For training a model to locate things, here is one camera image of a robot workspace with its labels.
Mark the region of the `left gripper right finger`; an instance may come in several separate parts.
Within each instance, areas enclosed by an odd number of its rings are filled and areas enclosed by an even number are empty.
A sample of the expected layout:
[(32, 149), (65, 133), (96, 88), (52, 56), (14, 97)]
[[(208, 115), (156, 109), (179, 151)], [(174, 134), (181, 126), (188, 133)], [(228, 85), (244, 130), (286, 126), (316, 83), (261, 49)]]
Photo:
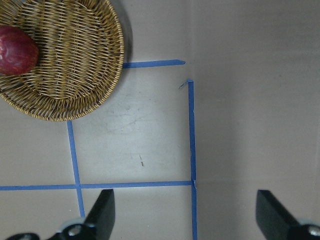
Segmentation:
[(318, 240), (320, 226), (299, 223), (270, 190), (256, 194), (255, 220), (267, 240)]

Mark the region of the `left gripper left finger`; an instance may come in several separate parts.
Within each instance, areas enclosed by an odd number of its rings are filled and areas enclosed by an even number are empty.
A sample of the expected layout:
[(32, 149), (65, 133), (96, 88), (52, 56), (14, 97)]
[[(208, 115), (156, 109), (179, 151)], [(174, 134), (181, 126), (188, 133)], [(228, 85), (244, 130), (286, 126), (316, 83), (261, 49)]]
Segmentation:
[(108, 240), (115, 225), (116, 208), (113, 189), (100, 192), (89, 214), (82, 222), (69, 224), (57, 231), (51, 240)]

